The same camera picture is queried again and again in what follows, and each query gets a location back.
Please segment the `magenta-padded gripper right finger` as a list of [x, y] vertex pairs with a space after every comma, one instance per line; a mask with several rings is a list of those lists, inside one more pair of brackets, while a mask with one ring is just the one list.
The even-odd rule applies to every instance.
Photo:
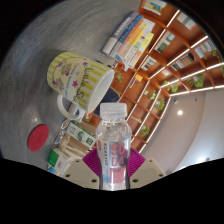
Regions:
[[130, 149], [128, 178], [131, 189], [146, 186], [165, 176], [166, 174], [154, 159], [145, 159], [135, 149]]

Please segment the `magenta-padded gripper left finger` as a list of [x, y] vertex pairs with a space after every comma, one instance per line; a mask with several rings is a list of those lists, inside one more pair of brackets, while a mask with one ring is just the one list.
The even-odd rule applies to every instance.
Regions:
[[93, 149], [83, 159], [75, 159], [62, 177], [81, 187], [98, 189], [100, 185], [100, 161], [97, 150]]

